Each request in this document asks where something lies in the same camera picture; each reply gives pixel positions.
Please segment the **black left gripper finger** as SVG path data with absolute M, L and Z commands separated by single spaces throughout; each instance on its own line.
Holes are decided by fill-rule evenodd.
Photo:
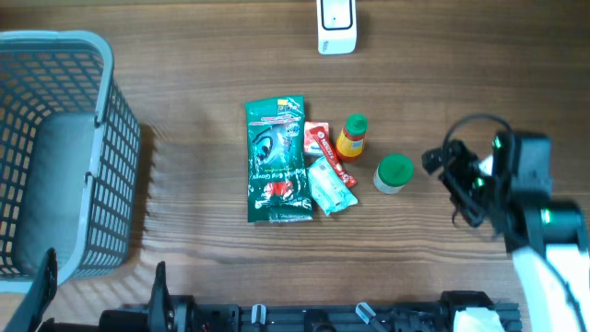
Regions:
M 148 303 L 147 326 L 150 332 L 172 331 L 173 306 L 166 282 L 165 262 L 156 267 L 154 284 Z
M 45 253 L 29 292 L 9 320 L 5 332 L 35 332 L 41 325 L 44 312 L 57 291 L 56 252 L 50 248 Z

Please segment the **green-lidded white jar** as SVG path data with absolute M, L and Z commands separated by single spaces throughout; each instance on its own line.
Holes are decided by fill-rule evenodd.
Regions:
M 389 154 L 377 166 L 373 184 L 384 194 L 396 194 L 412 179 L 413 171 L 413 163 L 407 156 Z

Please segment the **orange sauce bottle green cap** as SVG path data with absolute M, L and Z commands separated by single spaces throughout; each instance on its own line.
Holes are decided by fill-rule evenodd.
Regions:
M 363 114 L 352 114 L 347 119 L 336 140 L 336 154 L 341 161 L 353 162 L 360 157 L 367 128 L 368 121 Z

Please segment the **teal wet wipes pack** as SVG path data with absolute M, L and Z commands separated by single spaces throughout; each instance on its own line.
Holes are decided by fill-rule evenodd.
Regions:
M 359 203 L 337 176 L 326 157 L 317 159 L 308 168 L 307 173 L 311 195 L 326 216 Z

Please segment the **red coffee stick sachet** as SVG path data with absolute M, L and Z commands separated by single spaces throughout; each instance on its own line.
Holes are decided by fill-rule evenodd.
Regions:
M 310 133 L 324 153 L 328 163 L 335 171 L 339 179 L 345 184 L 347 188 L 355 186 L 357 184 L 357 180 L 344 170 L 344 167 L 336 155 L 335 148 L 331 144 L 328 134 L 325 132 L 325 130 L 320 126 L 317 126 L 312 128 Z

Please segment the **small red white carton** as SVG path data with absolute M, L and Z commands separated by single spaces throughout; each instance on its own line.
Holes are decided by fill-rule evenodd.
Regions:
M 310 133 L 310 130 L 315 127 L 322 127 L 327 134 L 329 133 L 328 123 L 306 122 L 304 124 L 303 152 L 307 156 L 321 157 L 323 155 L 323 152 L 320 149 L 317 141 L 313 138 L 313 136 Z

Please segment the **green gloves package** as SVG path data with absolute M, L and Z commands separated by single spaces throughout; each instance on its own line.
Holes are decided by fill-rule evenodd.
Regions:
M 250 101 L 244 109 L 248 221 L 312 220 L 313 200 L 303 151 L 304 98 Z

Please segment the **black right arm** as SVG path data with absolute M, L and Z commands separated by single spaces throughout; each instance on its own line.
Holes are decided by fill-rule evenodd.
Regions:
M 421 156 L 437 172 L 454 212 L 476 228 L 488 221 L 504 239 L 523 286 L 531 326 L 589 328 L 589 239 L 584 214 L 551 197 L 551 142 L 539 133 L 500 131 L 480 159 L 453 139 Z

